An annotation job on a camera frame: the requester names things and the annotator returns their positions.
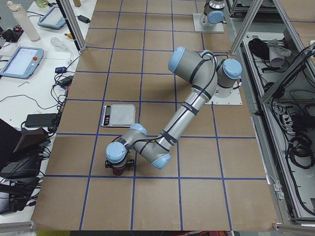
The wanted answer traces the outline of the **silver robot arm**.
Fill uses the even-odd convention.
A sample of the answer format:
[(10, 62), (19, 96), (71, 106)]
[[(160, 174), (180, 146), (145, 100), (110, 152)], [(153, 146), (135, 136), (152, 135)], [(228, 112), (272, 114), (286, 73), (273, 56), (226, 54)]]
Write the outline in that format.
[(224, 0), (206, 0), (204, 5), (204, 24), (214, 26), (224, 19)]
[(197, 53), (182, 46), (173, 52), (168, 69), (191, 84), (190, 93), (158, 137), (148, 138), (145, 127), (135, 123), (106, 147), (104, 166), (117, 176), (134, 165), (134, 161), (126, 157), (132, 151), (157, 169), (163, 169), (171, 158), (171, 148), (202, 106), (213, 96), (228, 98), (242, 73), (236, 59), (220, 59), (209, 50)]

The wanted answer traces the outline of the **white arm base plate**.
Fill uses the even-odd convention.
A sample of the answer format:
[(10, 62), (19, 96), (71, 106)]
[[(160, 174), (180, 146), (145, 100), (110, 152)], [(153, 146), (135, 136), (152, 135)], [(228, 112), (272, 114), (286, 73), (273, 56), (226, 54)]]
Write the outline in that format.
[(222, 88), (217, 86), (215, 94), (212, 96), (207, 105), (242, 105), (242, 99), (239, 89)]
[(221, 11), (213, 11), (208, 15), (205, 15), (204, 13), (194, 13), (194, 31), (203, 33), (223, 33), (223, 17), (224, 14)]

